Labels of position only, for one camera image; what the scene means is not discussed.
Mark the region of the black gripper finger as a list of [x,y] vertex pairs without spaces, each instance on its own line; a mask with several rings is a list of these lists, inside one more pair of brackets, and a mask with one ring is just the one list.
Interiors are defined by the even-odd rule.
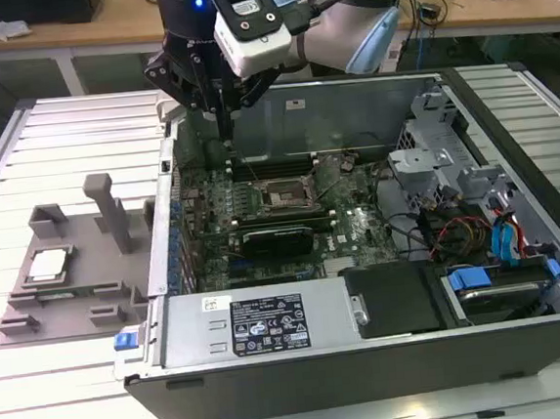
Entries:
[[222,75],[222,89],[227,141],[234,137],[233,116],[243,107],[252,107],[279,77],[279,68],[269,68],[246,79],[235,76],[229,69]]
[[217,123],[220,140],[229,139],[227,111],[222,99],[221,60],[208,61],[202,48],[184,55],[161,51],[145,69],[150,83],[188,109],[200,110]]

